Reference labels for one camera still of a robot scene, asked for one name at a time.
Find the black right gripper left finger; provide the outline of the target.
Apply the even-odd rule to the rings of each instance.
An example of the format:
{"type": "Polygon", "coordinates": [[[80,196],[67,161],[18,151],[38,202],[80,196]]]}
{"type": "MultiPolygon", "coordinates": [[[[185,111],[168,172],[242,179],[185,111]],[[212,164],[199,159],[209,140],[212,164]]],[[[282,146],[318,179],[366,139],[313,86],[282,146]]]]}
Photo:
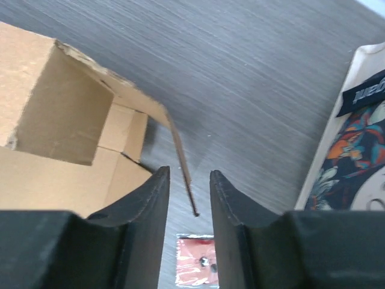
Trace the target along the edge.
{"type": "Polygon", "coordinates": [[[69,211],[1,211],[2,288],[156,288],[170,169],[82,218],[69,211]]]}

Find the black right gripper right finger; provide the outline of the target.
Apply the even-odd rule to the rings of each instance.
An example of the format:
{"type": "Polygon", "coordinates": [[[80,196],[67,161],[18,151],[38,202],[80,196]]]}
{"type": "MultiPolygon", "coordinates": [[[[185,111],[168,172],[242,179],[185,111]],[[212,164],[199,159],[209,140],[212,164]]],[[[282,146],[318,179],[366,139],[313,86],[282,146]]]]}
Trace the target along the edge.
{"type": "Polygon", "coordinates": [[[382,211],[277,215],[218,170],[210,197],[221,288],[383,288],[382,211]]]}

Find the brown cardboard box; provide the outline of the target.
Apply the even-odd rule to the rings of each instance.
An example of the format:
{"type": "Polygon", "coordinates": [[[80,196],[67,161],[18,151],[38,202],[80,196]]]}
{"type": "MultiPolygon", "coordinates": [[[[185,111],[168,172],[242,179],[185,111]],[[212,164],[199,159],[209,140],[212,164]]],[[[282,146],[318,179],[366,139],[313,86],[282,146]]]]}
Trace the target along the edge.
{"type": "Polygon", "coordinates": [[[186,189],[191,178],[167,109],[57,39],[1,23],[1,208],[107,207],[151,176],[147,123],[168,128],[186,189]]]}

